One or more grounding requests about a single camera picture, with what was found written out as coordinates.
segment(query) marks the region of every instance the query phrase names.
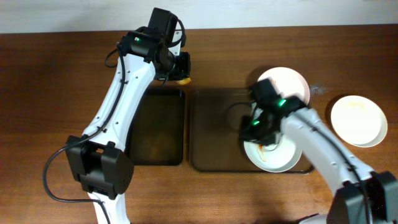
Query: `white plate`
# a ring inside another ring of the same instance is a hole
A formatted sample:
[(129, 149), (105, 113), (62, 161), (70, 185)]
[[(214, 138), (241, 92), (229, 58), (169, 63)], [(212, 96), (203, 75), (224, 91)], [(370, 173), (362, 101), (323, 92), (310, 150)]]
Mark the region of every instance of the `white plate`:
[(304, 77), (291, 68), (276, 67), (264, 72), (258, 81), (269, 78), (282, 98), (296, 95), (306, 105), (310, 101), (310, 88)]
[(332, 107), (331, 125), (339, 137), (358, 147), (379, 144), (387, 134), (387, 118), (377, 104), (362, 96), (346, 96)]
[(300, 160), (302, 151), (296, 149), (292, 140), (282, 136), (276, 149), (268, 151), (262, 147), (262, 156), (259, 155), (259, 145), (253, 142), (244, 142), (244, 150), (250, 161), (262, 170), (269, 172), (283, 172), (292, 168)]

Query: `tabletop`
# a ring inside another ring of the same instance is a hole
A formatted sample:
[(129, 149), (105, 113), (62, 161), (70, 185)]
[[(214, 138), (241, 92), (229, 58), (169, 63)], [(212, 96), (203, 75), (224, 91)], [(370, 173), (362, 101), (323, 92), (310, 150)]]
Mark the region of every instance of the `tabletop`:
[[(92, 204), (50, 199), (41, 175), (49, 156), (69, 135), (79, 136), (99, 109), (114, 76), (104, 58), (125, 34), (0, 35), (1, 223), (96, 223)], [(176, 87), (187, 101), (205, 88), (246, 88), (272, 67), (304, 76), (310, 104), (330, 128), (336, 97), (373, 100), (386, 114), (386, 138), (370, 148), (346, 146), (376, 171), (398, 176), (398, 25), (188, 30), (183, 49), (191, 55), (192, 81)], [(59, 197), (88, 198), (65, 154), (54, 160), (48, 178)], [(316, 170), (203, 173), (187, 156), (179, 166), (136, 166), (126, 192), (132, 223), (271, 223), (327, 213), (331, 201)]]

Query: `white wall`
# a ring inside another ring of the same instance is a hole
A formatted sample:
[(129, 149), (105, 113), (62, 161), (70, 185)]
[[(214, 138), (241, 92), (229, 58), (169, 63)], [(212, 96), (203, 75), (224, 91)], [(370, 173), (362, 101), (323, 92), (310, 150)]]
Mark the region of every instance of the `white wall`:
[(398, 0), (0, 0), (0, 33), (131, 30), (153, 7), (187, 29), (398, 23)]

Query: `brown table surface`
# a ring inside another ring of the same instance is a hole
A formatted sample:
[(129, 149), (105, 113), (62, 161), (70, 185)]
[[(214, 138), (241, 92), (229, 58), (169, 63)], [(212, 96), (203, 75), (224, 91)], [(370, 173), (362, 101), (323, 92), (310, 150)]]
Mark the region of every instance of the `brown table surface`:
[[(96, 114), (114, 76), (103, 60), (125, 33), (0, 35), (0, 223), (96, 223), (91, 204), (45, 194), (42, 168)], [(370, 148), (346, 145), (374, 169), (398, 176), (398, 25), (188, 30), (184, 50), (192, 60), (192, 82), (181, 86), (187, 96), (244, 88), (264, 70), (283, 66), (307, 79), (311, 104), (325, 122), (339, 95), (375, 101), (388, 119), (385, 140)], [(49, 185), (60, 197), (88, 198), (64, 154), (50, 167)], [(136, 167), (126, 197), (132, 223), (296, 220), (326, 213), (332, 200), (317, 171), (200, 173), (187, 156), (180, 166)]]

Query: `green light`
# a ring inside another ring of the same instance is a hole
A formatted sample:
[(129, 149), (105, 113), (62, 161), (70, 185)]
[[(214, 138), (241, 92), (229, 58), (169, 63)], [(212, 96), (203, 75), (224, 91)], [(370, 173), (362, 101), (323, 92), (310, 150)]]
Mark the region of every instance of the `green light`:
[(283, 106), (285, 103), (286, 103), (286, 100), (283, 99), (283, 100), (279, 101), (278, 106), (281, 107), (281, 106)]
[(256, 125), (258, 125), (259, 123), (260, 123), (260, 121), (258, 121), (258, 120), (254, 120), (254, 121), (252, 121), (252, 123), (251, 123), (251, 124), (252, 124), (253, 126), (256, 126)]

